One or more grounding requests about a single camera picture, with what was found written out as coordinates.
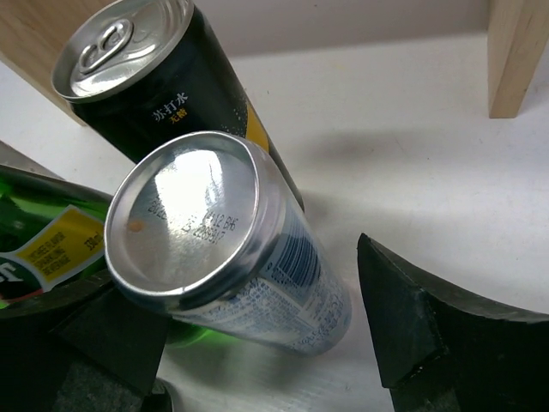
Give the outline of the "black yellow soda can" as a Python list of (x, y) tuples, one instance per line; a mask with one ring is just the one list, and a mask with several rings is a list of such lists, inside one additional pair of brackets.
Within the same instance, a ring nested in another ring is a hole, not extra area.
[(281, 157), (191, 1), (116, 1), (70, 37), (51, 74), (72, 112), (133, 162), (175, 137), (224, 131)]

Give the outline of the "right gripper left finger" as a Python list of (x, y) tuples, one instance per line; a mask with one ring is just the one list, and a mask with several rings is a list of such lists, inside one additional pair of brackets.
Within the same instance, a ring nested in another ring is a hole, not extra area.
[(3, 411), (169, 411), (156, 378), (168, 318), (107, 271), (1, 311)]

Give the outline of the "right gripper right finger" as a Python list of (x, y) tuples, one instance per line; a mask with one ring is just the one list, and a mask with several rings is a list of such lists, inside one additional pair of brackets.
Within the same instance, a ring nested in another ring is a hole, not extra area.
[(359, 285), (397, 411), (545, 411), (548, 317), (487, 299), (367, 235)]

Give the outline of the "silver blue energy can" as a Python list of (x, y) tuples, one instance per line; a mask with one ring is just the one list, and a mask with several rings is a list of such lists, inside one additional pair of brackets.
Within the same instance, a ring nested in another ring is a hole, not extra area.
[(279, 168), (243, 138), (201, 131), (157, 148), (119, 186), (104, 240), (121, 292), (179, 322), (301, 355), (350, 325), (347, 286)]

